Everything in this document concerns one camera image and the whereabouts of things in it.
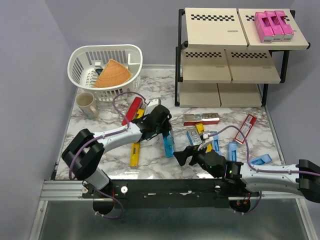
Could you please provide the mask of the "pink toothpaste box horizontal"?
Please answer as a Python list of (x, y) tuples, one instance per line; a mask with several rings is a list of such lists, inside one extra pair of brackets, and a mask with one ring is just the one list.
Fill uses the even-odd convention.
[(261, 43), (270, 44), (274, 40), (274, 32), (265, 12), (256, 12), (254, 23)]

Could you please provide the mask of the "pink toothpaste box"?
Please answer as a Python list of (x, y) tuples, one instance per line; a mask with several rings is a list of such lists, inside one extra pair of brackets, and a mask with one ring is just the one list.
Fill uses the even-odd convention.
[(275, 11), (275, 24), (282, 30), (282, 42), (290, 42), (294, 37), (294, 31), (290, 24), (287, 23), (287, 15), (283, 10)]
[(265, 12), (265, 15), (267, 17), (267, 20), (266, 20), (266, 25), (268, 27), (271, 27), (272, 31), (273, 31), (273, 41), (274, 42), (281, 42), (284, 38), (284, 31), (280, 25), (280, 22), (277, 18), (277, 15), (274, 11), (269, 11), (269, 10), (266, 10)]

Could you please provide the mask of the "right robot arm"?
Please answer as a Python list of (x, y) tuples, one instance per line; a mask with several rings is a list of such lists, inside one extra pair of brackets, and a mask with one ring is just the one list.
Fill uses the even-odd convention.
[(227, 194), (241, 196), (244, 193), (284, 192), (303, 196), (308, 201), (320, 202), (320, 167), (300, 159), (298, 164), (283, 166), (250, 165), (229, 161), (215, 151), (206, 152), (196, 146), (187, 146), (175, 151), (174, 157), (180, 166), (187, 158), (190, 165), (198, 164), (214, 178), (221, 178), (227, 185)]

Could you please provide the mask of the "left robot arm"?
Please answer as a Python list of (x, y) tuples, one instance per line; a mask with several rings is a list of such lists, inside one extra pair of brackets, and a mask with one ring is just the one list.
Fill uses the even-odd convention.
[(99, 197), (107, 197), (111, 191), (111, 179), (98, 168), (102, 155), (169, 131), (171, 117), (169, 109), (160, 104), (149, 114), (113, 130), (92, 133), (87, 128), (82, 129), (62, 152), (61, 158), (76, 179), (91, 184)]

